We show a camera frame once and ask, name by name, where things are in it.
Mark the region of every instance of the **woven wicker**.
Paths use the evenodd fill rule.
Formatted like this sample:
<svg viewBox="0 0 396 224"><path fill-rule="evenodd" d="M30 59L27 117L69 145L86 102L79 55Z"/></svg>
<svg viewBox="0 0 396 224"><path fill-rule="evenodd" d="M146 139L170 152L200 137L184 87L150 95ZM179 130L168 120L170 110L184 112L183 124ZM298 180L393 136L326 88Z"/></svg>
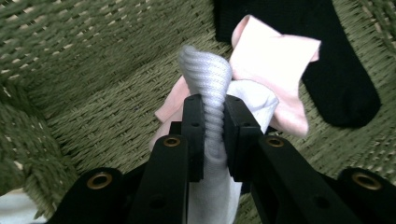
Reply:
<svg viewBox="0 0 396 224"><path fill-rule="evenodd" d="M310 134L282 135L326 175L358 166L396 185L395 3L333 2L383 105L363 128L334 128L302 85ZM146 161L180 47L229 58L214 34L211 0L0 1L0 195L24 187L50 217L83 172ZM236 222L260 222L249 195Z"/></svg>

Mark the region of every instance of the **sock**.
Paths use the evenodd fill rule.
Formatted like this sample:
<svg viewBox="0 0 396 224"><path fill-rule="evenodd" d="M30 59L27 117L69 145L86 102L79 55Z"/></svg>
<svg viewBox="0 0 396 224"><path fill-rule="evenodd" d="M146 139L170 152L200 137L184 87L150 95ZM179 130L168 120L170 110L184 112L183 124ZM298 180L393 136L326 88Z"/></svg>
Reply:
<svg viewBox="0 0 396 224"><path fill-rule="evenodd" d="M204 179L190 183L188 222L233 223L241 184L230 177L222 141L231 67L220 56L190 46L181 50L178 63L191 94L202 95L205 111Z"/></svg>
<svg viewBox="0 0 396 224"><path fill-rule="evenodd" d="M281 35L252 16L233 31L230 65L234 79L259 82L279 100L271 127L304 137L308 122L299 98L299 81L311 62L318 59L320 42L296 35Z"/></svg>
<svg viewBox="0 0 396 224"><path fill-rule="evenodd" d="M205 107L204 179L190 183L188 222L233 223L242 183L235 183L230 177L222 142L226 91L244 100L253 116L262 121L264 132L278 101L273 92L259 83L249 80L230 83L231 67L220 56L184 47L179 65L191 94L200 93ZM151 142L166 135L169 131L166 127L171 121L181 121L181 116L182 107L166 120Z"/></svg>
<svg viewBox="0 0 396 224"><path fill-rule="evenodd" d="M378 94L350 46L331 0L227 2L215 0L219 41L230 42L230 29L238 23L231 18L239 19L247 14L282 34L318 39L322 42L320 60L308 65L303 82L320 115L341 127L361 127L375 116L380 107Z"/></svg>

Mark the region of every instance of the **wicker basket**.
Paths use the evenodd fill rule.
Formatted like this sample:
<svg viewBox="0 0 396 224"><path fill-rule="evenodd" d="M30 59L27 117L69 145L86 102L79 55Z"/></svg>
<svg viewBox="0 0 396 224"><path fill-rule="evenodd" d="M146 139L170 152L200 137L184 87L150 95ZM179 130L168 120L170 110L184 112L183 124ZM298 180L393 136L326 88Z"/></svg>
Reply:
<svg viewBox="0 0 396 224"><path fill-rule="evenodd" d="M326 175L358 166L396 185L395 3L333 3L383 105L363 128L334 128L302 86L311 132L283 137ZM146 161L180 47L230 56L212 14L210 0L0 1L0 195L23 187L50 217L83 172ZM260 222L249 196L236 222Z"/></svg>

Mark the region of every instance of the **black sock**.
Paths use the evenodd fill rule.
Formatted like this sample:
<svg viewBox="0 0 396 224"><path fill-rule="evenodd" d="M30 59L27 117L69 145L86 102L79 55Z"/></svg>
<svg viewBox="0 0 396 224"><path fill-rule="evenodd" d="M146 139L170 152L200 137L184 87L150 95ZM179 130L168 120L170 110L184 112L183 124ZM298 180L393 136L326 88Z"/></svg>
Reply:
<svg viewBox="0 0 396 224"><path fill-rule="evenodd" d="M325 121L361 127L375 116L380 107L378 94L350 46L331 0L233 0L244 4L244 10L230 9L237 4L227 0L216 2L218 41L229 42L233 28L247 14L282 34L321 41L319 60L308 65L303 83Z"/></svg>

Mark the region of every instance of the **green wicker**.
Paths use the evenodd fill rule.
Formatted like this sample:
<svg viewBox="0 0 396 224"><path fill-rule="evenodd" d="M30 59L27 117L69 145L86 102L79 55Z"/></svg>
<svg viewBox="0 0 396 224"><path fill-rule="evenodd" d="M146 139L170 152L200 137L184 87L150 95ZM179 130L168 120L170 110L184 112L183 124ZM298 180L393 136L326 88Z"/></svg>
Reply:
<svg viewBox="0 0 396 224"><path fill-rule="evenodd" d="M302 85L310 133L282 136L326 175L358 166L396 185L395 3L333 2L383 105L363 128L334 128ZM78 175L146 161L180 47L229 58L214 35L211 0L0 1L0 195L24 187L50 217ZM260 223L250 195L236 223Z"/></svg>

